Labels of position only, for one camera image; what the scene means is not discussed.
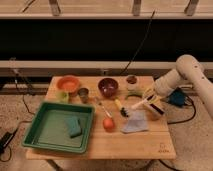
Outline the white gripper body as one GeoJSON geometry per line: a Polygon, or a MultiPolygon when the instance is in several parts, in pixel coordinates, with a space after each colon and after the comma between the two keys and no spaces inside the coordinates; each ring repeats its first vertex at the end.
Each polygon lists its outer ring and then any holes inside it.
{"type": "Polygon", "coordinates": [[[143,107],[151,113],[153,120],[158,120],[164,115],[164,110],[152,102],[151,99],[152,97],[146,98],[143,107]]]}

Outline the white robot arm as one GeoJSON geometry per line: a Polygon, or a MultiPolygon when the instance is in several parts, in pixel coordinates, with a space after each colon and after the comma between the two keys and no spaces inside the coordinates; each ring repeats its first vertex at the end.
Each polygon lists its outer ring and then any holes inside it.
{"type": "Polygon", "coordinates": [[[182,55],[175,68],[155,80],[144,92],[144,97],[169,96],[184,81],[193,85],[208,114],[213,119],[213,83],[204,75],[204,67],[192,55],[182,55]]]}

